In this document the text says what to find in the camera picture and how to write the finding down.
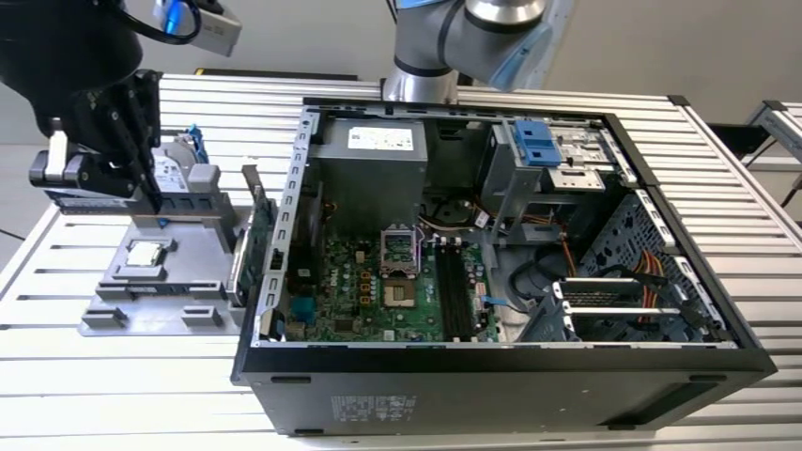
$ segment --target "blue drive bracket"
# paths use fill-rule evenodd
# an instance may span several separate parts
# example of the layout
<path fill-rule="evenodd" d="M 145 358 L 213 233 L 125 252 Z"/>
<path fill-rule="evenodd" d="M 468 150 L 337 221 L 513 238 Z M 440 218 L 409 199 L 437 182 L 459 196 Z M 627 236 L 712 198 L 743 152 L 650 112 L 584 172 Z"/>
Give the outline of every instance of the blue drive bracket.
<path fill-rule="evenodd" d="M 527 166 L 556 167 L 563 161 L 560 150 L 554 144 L 551 130 L 544 122 L 516 120 L 512 123 L 515 144 L 524 153 Z"/>

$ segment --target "ram slot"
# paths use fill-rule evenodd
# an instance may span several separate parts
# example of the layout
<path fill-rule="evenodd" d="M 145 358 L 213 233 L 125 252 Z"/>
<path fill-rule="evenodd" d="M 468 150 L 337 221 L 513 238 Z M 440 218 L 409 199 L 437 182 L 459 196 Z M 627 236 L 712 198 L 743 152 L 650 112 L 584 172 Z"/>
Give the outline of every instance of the ram slot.
<path fill-rule="evenodd" d="M 445 245 L 437 249 L 435 265 L 440 292 L 441 326 L 445 341 L 459 338 L 469 341 L 473 336 L 467 277 L 460 247 Z"/>

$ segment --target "chip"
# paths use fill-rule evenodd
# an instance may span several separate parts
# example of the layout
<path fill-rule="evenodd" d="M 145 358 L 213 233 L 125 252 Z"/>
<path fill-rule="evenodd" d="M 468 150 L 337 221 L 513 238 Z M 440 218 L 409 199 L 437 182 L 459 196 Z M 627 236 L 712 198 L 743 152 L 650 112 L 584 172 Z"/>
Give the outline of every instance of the chip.
<path fill-rule="evenodd" d="M 353 332 L 353 320 L 335 319 L 335 332 Z"/>

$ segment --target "power supply label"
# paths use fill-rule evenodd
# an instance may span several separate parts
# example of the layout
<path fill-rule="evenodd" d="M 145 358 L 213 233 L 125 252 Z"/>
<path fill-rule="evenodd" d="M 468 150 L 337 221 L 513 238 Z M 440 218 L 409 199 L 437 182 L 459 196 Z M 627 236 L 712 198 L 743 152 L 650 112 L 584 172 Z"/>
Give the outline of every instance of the power supply label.
<path fill-rule="evenodd" d="M 411 395 L 331 397 L 335 420 L 351 421 L 409 421 L 417 397 Z"/>
<path fill-rule="evenodd" d="M 348 148 L 364 150 L 413 150 L 409 129 L 353 127 L 348 131 Z"/>

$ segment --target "blue plastic latch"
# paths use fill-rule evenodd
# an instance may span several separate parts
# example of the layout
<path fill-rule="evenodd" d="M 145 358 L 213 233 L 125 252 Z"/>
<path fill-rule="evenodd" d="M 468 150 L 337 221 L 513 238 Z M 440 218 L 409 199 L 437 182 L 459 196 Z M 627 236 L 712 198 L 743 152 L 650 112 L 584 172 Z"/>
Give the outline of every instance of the blue plastic latch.
<path fill-rule="evenodd" d="M 205 144 L 203 142 L 203 132 L 200 128 L 192 124 L 189 129 L 187 129 L 187 133 L 192 136 L 195 140 L 195 157 L 199 163 L 209 163 L 209 155 L 205 153 Z"/>
<path fill-rule="evenodd" d="M 556 149 L 551 130 L 544 122 L 516 120 L 513 125 L 515 144 L 524 152 L 527 166 L 559 166 L 563 160 Z"/>
<path fill-rule="evenodd" d="M 289 311 L 296 321 L 315 324 L 315 298 L 297 297 L 289 302 Z"/>

